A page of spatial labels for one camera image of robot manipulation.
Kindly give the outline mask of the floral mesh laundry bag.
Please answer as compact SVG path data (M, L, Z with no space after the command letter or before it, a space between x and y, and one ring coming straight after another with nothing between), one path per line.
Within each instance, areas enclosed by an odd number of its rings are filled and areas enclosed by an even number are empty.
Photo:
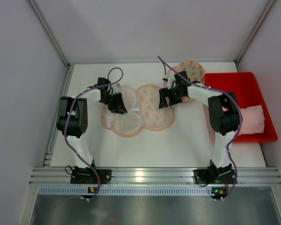
M198 81L203 85L205 84L204 75L206 72L205 72L204 68L196 61L193 61L193 60L182 61L179 64L177 64L175 67L173 67L173 69L179 73L185 71L187 74L187 77L192 82ZM166 70L166 75L164 78L168 78L172 75L174 75L174 72L168 68ZM192 101L194 101L194 99L189 98L189 97L182 98L182 102L184 102L184 103L190 103Z

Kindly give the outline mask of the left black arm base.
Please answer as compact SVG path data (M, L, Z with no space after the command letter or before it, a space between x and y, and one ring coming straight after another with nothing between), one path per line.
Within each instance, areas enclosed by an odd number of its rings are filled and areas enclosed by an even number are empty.
M65 166L65 172L70 175L71 184L107 184L111 181L110 169L96 169L89 167Z

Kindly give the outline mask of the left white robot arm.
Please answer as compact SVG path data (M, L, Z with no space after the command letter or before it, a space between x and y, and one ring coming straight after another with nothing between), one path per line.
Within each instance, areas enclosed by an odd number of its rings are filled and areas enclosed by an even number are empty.
M88 104L92 103L102 103L112 113L127 113L116 83L102 77L98 78L97 84L76 97L60 98L56 127L62 132L67 146L74 154L75 166L79 168L94 168L94 159L87 141L82 137L88 128Z

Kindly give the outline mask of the pink cloth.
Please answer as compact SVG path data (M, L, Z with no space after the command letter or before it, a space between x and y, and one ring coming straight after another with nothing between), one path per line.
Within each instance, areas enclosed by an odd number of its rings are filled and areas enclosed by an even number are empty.
M261 105L241 108L242 125L239 135L261 134L265 128L265 117Z

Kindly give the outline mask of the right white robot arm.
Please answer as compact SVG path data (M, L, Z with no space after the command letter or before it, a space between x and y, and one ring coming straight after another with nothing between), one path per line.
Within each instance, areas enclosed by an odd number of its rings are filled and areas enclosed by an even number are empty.
M208 107L209 123L215 134L214 154L210 167L226 173L231 170L230 148L239 134L242 115L233 92L224 92L190 81L186 72L165 75L166 87L159 90L159 109L182 103L182 98L195 99Z

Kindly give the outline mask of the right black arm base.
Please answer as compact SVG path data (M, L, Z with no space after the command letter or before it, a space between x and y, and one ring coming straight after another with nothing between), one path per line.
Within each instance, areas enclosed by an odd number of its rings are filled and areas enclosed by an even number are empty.
M209 184L233 184L237 178L233 169L213 168L210 166L194 170L193 175L195 184L203 187Z

